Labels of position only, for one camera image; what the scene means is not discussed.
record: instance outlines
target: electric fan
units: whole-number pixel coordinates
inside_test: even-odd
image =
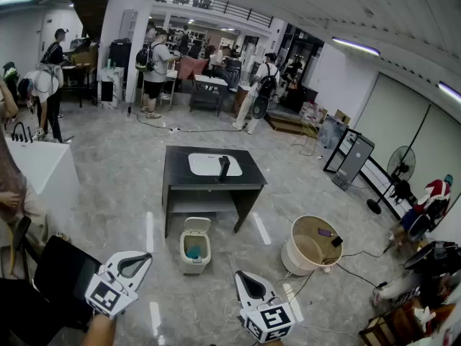
[[[408,181],[416,166],[415,153],[408,146],[401,146],[394,151],[388,163],[388,175],[390,175],[390,185],[381,195],[378,201],[372,199],[367,200],[367,205],[370,210],[375,214],[381,214],[380,201],[382,197],[388,193],[388,190],[400,181]]]

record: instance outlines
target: balcony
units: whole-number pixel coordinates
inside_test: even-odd
[[[177,6],[190,6],[193,8],[204,9],[207,11],[214,11],[224,15],[238,17],[245,19],[251,23],[256,23],[265,28],[270,28],[273,17],[255,12],[252,9],[242,8],[230,4],[229,1],[219,0],[155,0],[159,3],[177,5]]]

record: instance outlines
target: trash can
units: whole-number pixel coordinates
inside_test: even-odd
[[[343,254],[342,244],[333,245],[338,236],[333,226],[322,218],[297,218],[282,248],[283,265],[294,275],[307,275],[319,267],[336,264]]]
[[[208,218],[189,217],[184,222],[180,240],[181,270],[184,274],[200,274],[211,260]]]

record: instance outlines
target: small blue object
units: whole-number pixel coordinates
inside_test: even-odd
[[[201,254],[202,250],[200,249],[200,246],[195,245],[189,249],[189,251],[186,253],[186,256],[190,259],[198,259]]]

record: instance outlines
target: black shorts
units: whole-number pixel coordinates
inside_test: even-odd
[[[165,82],[144,81],[144,93],[149,94],[149,99],[156,99]]]

